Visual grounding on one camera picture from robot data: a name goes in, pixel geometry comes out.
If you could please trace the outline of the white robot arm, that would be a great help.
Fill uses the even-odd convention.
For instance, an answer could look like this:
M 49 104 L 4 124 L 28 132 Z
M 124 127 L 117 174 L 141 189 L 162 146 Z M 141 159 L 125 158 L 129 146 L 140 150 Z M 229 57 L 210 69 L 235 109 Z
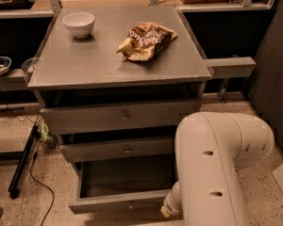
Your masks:
M 236 170 L 271 154 L 275 138 L 261 118 L 198 112 L 175 134 L 178 181 L 163 201 L 164 217 L 182 214 L 186 226 L 250 226 Z

